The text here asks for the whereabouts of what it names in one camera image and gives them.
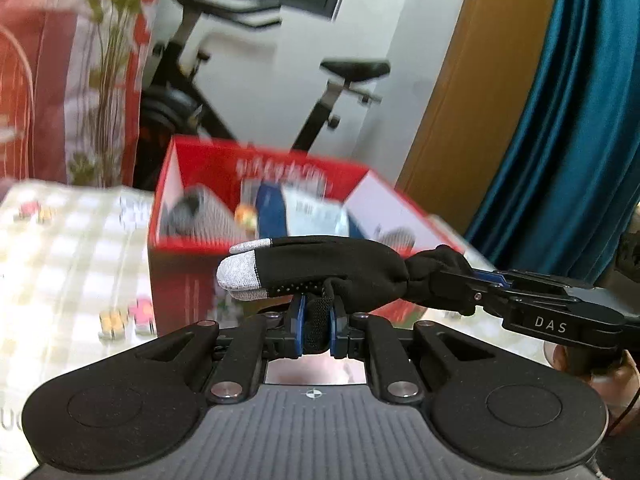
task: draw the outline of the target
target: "wooden door frame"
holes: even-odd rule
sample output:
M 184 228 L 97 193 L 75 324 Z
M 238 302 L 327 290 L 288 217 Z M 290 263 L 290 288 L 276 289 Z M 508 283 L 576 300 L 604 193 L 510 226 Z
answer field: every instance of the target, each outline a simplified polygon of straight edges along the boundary
M 464 0 L 398 188 L 463 233 L 531 88 L 554 0 Z

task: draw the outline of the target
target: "exercise bike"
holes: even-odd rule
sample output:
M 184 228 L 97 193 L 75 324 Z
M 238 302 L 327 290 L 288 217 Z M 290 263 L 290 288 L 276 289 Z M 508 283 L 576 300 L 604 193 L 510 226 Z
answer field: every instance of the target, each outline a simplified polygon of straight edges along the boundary
M 264 12 L 280 9 L 277 1 L 261 1 L 245 6 L 226 6 L 207 0 L 175 0 L 183 8 L 182 21 L 172 38 L 165 44 L 156 44 L 153 54 L 160 57 L 151 86 L 143 91 L 140 105 L 140 140 L 136 155 L 134 187 L 155 189 L 159 168 L 169 138 L 173 134 L 204 134 L 217 139 L 237 140 L 225 121 L 198 90 L 194 79 L 198 70 L 210 59 L 210 54 L 199 49 L 193 69 L 185 73 L 180 56 L 200 17 L 212 16 L 225 23 L 261 31 L 281 25 L 280 18 L 261 22 L 251 18 Z M 340 81 L 329 79 L 326 90 L 314 105 L 302 126 L 292 150 L 307 152 L 321 129 L 327 125 L 335 129 L 340 117 L 332 115 L 335 102 L 343 92 L 356 95 L 363 105 L 379 103 L 382 98 L 358 86 L 389 74 L 387 60 L 325 59 L 320 66 Z

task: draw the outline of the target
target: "metal screw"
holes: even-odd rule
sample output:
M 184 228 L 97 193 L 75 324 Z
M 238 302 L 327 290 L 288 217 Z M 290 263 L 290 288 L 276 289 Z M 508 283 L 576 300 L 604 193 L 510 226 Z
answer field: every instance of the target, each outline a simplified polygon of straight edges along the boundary
M 358 330 L 366 330 L 368 320 L 369 314 L 367 312 L 354 312 L 350 317 L 351 326 Z
M 413 397 L 420 391 L 416 384 L 409 381 L 396 381 L 386 387 L 386 390 L 394 397 Z
M 222 381 L 211 387 L 211 393 L 219 399 L 237 399 L 242 393 L 242 386 L 232 381 Z
M 276 328 L 282 320 L 279 312 L 263 312 L 262 315 L 267 319 L 267 328 Z

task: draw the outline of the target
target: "white label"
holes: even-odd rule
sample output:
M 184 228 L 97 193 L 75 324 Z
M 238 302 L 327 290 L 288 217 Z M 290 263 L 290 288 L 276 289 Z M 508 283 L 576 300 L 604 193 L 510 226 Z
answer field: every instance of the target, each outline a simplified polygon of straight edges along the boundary
M 536 316 L 535 325 L 536 327 L 544 326 L 545 330 L 548 330 L 550 332 L 558 332 L 559 334 L 563 334 L 564 332 L 566 332 L 566 323 L 560 323 L 556 328 L 554 326 L 554 321 L 552 319 L 549 321 L 546 321 L 543 317 L 540 317 L 540 316 Z
M 402 227 L 414 234 L 414 251 L 435 249 L 440 244 L 468 246 L 459 235 L 451 238 L 443 235 L 432 223 L 425 221 L 419 211 L 410 208 L 407 202 L 391 187 L 385 186 L 373 173 L 367 173 L 351 191 L 344 201 L 344 207 L 362 231 L 362 235 L 370 240 Z
M 289 236 L 349 236 L 349 217 L 340 202 L 318 200 L 292 187 L 282 187 Z
M 273 158 L 256 155 L 252 159 L 236 160 L 236 175 L 239 180 L 254 179 L 258 182 L 274 182 L 303 189 L 316 196 L 324 196 L 326 175 L 313 164 L 276 162 Z M 244 199 L 245 203 L 254 203 Z

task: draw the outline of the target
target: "glove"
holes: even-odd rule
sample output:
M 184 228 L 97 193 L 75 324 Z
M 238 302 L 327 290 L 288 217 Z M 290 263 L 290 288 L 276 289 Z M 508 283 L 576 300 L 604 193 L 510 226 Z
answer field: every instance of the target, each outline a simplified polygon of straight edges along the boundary
M 305 352 L 328 346 L 331 305 L 340 297 L 347 314 L 369 312 L 403 298 L 428 306 L 430 275 L 470 275 L 462 254 L 440 245 L 406 260 L 390 247 L 363 238 L 264 238 L 231 247 L 218 267 L 218 284 L 238 300 L 307 294 Z

